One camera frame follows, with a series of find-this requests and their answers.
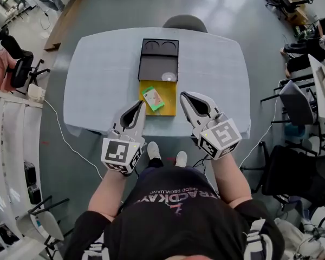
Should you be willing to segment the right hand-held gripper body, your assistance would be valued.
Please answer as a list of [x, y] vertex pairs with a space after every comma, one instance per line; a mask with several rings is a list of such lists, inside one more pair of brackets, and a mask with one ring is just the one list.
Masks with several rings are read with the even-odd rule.
[[234, 120], [223, 112], [195, 127], [192, 133], [197, 138], [198, 147], [213, 160], [232, 152], [242, 140]]

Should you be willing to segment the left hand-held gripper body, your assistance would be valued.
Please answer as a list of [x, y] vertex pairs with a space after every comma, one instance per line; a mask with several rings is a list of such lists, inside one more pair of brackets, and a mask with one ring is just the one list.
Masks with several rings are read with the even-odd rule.
[[108, 170], [129, 176], [142, 156], [145, 139], [142, 136], [121, 134], [110, 129], [108, 136], [103, 138], [101, 162]]

